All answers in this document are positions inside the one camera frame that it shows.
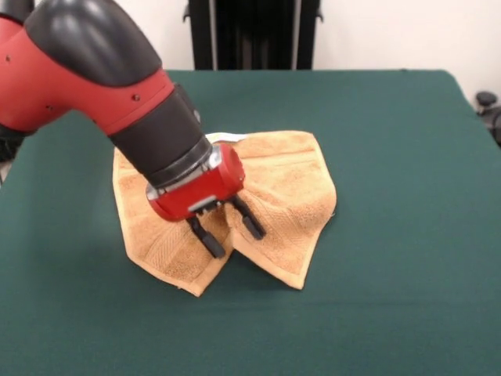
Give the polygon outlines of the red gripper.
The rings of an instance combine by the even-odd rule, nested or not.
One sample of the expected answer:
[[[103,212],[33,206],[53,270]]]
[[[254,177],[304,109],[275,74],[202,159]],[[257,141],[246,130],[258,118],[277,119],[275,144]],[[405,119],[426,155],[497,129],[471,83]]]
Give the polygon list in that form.
[[[193,234],[214,259],[225,257],[225,249],[205,230],[197,217],[191,217],[216,201],[225,201],[243,189],[245,172],[237,152],[226,144],[212,147],[209,158],[181,181],[156,189],[146,186],[146,197],[153,210],[169,222],[188,222]],[[242,223],[254,239],[262,239],[265,229],[249,206],[238,195],[230,199],[241,214]]]

